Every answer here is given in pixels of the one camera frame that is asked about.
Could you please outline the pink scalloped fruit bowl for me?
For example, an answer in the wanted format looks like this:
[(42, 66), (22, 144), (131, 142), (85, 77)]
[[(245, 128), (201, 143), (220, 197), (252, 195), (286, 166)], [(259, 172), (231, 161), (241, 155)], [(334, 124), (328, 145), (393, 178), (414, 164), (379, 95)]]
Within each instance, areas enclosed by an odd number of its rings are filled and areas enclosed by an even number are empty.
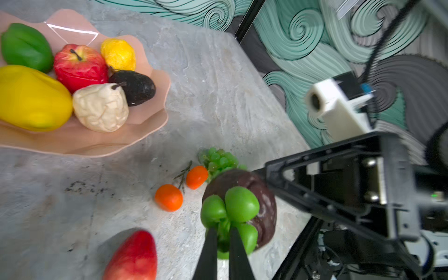
[[(35, 28), (48, 40), (52, 51), (60, 51), (66, 44), (90, 46), (99, 51), (107, 36), (101, 34), (81, 14), (60, 9), (42, 23), (31, 23), (1, 12), (1, 31), (10, 24), (21, 23)], [(171, 86), (169, 75), (150, 65), (143, 44), (132, 35), (120, 37), (131, 45), (136, 55), (136, 71), (153, 80), (156, 94), (145, 103), (130, 107), (126, 123), (112, 133), (100, 133), (83, 126), (72, 116), (62, 127), (49, 132), (34, 132), (1, 123), (1, 147), (53, 155), (74, 155), (99, 158), (113, 155), (136, 144), (162, 128), (169, 119), (166, 99)]]

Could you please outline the yellow lemon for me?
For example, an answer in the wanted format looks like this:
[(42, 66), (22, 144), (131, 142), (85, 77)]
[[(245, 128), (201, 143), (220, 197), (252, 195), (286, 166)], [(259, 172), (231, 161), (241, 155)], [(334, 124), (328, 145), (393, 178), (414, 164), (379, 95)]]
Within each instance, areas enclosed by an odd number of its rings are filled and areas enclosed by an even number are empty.
[(52, 131), (72, 111), (72, 96), (62, 83), (26, 66), (1, 68), (2, 121), (29, 131)]

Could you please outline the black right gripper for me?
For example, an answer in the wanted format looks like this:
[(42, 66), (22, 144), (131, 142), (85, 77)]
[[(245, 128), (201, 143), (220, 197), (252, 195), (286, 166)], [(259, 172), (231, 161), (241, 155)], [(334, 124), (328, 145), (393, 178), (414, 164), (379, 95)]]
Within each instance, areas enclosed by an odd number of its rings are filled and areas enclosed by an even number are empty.
[(253, 173), (269, 181), (299, 168), (309, 193), (273, 191), (294, 208), (371, 239), (420, 238), (414, 171), (398, 135), (357, 136), (269, 161)]

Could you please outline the dark brown mangosteen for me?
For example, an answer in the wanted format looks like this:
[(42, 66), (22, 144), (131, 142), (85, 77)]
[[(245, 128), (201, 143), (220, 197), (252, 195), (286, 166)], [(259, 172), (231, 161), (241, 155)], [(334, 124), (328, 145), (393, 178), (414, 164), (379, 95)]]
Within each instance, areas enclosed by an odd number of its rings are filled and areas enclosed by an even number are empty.
[(201, 222), (217, 230), (218, 259), (229, 258), (230, 232), (236, 228), (248, 255), (271, 241), (277, 224), (277, 203), (266, 183), (253, 172), (232, 169), (207, 185)]

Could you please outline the green lime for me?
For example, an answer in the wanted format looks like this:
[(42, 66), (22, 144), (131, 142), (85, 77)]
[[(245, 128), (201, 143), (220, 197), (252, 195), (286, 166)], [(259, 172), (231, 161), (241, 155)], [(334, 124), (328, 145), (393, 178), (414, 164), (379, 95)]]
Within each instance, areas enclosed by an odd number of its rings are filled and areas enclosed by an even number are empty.
[(49, 42), (38, 30), (25, 24), (12, 23), (2, 33), (1, 54), (8, 65), (22, 65), (44, 73), (53, 68)]

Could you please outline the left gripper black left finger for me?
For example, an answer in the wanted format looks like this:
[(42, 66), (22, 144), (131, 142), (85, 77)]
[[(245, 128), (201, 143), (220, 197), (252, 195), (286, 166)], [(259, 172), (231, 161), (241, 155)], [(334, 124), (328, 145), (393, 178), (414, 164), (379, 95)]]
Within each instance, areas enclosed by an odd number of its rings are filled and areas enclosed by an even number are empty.
[(192, 280), (217, 280), (218, 235), (212, 227), (208, 230)]

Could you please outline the dark avocado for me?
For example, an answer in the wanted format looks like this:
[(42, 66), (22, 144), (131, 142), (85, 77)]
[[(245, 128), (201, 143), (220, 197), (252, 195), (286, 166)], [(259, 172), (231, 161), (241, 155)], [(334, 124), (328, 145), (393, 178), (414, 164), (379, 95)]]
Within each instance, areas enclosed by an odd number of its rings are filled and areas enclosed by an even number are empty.
[(135, 71), (120, 70), (112, 74), (109, 83), (121, 84), (129, 107), (141, 105), (156, 94), (156, 86), (150, 77)]

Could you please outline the red fake apple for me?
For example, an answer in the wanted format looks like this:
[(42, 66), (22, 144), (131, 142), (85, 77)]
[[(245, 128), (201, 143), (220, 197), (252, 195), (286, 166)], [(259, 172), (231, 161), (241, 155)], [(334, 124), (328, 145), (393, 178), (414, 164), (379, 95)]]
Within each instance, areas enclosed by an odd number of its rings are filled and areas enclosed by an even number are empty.
[(105, 84), (109, 70), (102, 55), (87, 45), (67, 44), (54, 56), (56, 78), (70, 93), (91, 85)]

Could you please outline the cream fake garlic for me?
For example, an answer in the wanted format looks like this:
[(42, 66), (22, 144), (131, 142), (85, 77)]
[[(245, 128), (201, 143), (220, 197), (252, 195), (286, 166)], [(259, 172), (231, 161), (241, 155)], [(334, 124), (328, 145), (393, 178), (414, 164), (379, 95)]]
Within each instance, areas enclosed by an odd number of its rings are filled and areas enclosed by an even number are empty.
[(100, 133), (121, 128), (129, 116), (124, 85), (124, 82), (98, 84), (77, 90), (72, 96), (72, 105), (80, 123)]

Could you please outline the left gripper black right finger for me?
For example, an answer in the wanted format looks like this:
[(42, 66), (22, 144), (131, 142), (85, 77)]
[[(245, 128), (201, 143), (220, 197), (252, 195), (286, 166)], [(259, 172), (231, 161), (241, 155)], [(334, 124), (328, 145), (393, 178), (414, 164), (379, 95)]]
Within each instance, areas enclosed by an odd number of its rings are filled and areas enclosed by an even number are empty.
[(255, 280), (242, 239), (235, 227), (230, 230), (229, 279)]

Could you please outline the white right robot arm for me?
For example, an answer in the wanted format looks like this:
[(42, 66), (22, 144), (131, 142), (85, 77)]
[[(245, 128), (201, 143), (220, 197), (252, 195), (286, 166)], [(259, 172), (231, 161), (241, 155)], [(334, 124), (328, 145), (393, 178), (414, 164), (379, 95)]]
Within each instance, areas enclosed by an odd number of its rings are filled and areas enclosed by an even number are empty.
[(369, 133), (256, 171), (311, 219), (278, 280), (424, 279), (448, 266), (448, 175), (410, 162), (393, 133)]

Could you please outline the yellow pear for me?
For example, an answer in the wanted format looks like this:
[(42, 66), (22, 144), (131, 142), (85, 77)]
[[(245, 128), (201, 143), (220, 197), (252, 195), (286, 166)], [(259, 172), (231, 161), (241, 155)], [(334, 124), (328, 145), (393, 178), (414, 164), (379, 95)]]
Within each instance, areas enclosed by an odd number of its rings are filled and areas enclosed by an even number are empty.
[(109, 38), (101, 44), (100, 52), (106, 64), (112, 69), (136, 70), (135, 50), (125, 40)]

